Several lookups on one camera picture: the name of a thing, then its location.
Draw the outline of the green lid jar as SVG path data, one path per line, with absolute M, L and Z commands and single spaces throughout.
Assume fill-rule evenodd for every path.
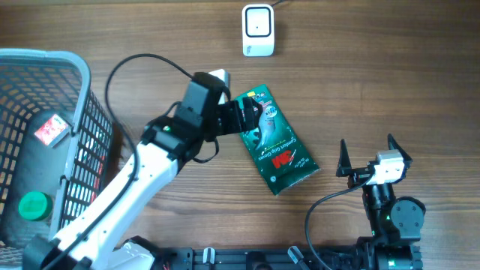
M 19 201 L 19 215 L 27 221 L 45 220 L 52 214 L 52 211 L 52 197 L 40 191 L 30 191 Z

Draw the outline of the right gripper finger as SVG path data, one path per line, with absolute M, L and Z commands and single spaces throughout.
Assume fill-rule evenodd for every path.
M 413 159 L 400 147 L 395 138 L 391 133 L 387 136 L 388 148 L 390 150 L 398 150 L 403 158 L 403 162 L 406 165 L 410 165 L 413 162 Z
M 345 139 L 340 141 L 340 155 L 337 163 L 337 177 L 347 177 L 352 174 L 352 165 L 350 163 L 350 156 L 347 150 Z

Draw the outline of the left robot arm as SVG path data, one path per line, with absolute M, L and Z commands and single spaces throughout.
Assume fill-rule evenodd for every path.
M 116 244 L 204 142 L 258 127 L 262 105 L 252 97 L 222 102 L 229 94 L 221 79 L 195 73 L 174 115 L 147 124 L 132 156 L 97 199 L 52 240 L 36 236 L 27 244 L 22 268 L 150 269 L 156 260 L 152 251 L 140 244 Z

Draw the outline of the green 3M gloves pack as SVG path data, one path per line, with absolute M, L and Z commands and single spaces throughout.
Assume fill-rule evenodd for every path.
M 236 100 L 251 98 L 262 106 L 259 126 L 240 138 L 270 191 L 282 191 L 320 171 L 317 162 L 299 139 L 267 85 L 240 94 Z

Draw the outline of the red white small packet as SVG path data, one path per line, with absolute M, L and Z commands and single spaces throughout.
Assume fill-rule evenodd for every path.
M 45 146 L 54 148 L 70 132 L 71 125 L 60 115 L 53 114 L 35 132 L 34 135 Z

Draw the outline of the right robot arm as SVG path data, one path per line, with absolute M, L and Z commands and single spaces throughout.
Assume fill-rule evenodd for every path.
M 365 167 L 354 168 L 346 142 L 340 141 L 337 177 L 347 177 L 349 188 L 362 189 L 362 202 L 371 237 L 355 245 L 357 269 L 420 270 L 424 267 L 420 247 L 426 207 L 411 196 L 395 196 L 394 185 L 406 178 L 413 159 L 388 135 L 388 149 L 376 153 Z

